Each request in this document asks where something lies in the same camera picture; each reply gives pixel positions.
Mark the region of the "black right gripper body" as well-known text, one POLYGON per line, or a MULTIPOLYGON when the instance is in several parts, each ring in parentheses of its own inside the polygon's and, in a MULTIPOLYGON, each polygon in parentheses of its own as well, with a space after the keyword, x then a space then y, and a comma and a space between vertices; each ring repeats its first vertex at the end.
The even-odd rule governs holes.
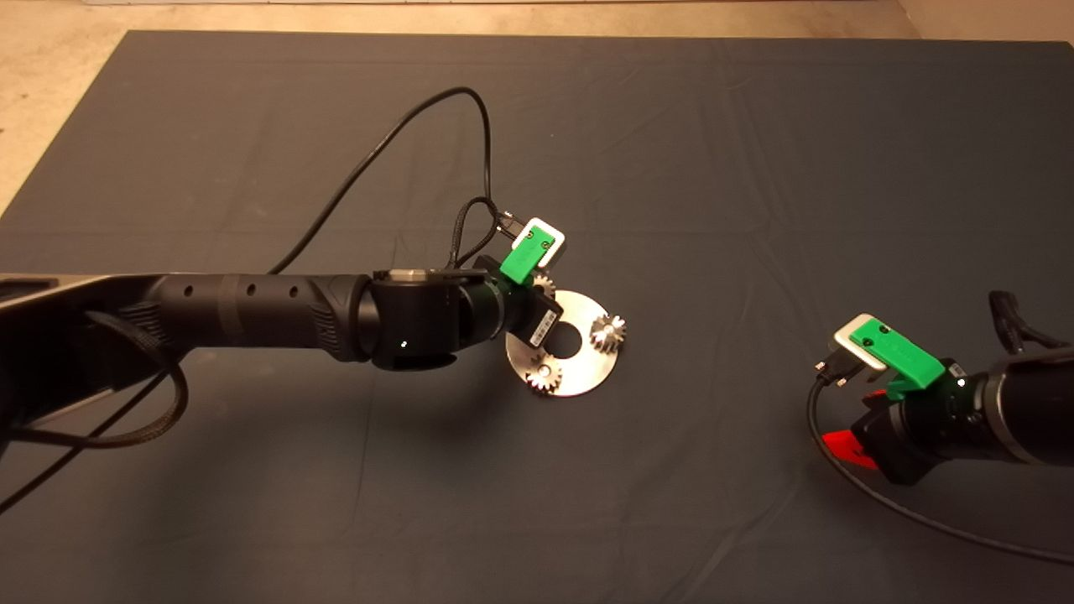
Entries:
POLYGON ((852 432, 891 484, 913 486, 940 464, 974 458, 973 375, 948 371, 925 389, 863 408, 852 432))

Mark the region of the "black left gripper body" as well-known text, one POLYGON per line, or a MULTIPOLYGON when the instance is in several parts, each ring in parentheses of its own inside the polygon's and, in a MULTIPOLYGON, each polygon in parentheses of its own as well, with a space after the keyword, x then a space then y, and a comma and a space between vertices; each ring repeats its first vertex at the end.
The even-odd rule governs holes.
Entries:
POLYGON ((555 299, 552 281, 534 281, 529 285, 508 281, 503 308, 503 332, 511 334, 528 347, 545 347, 545 341, 564 313, 563 306, 555 299))

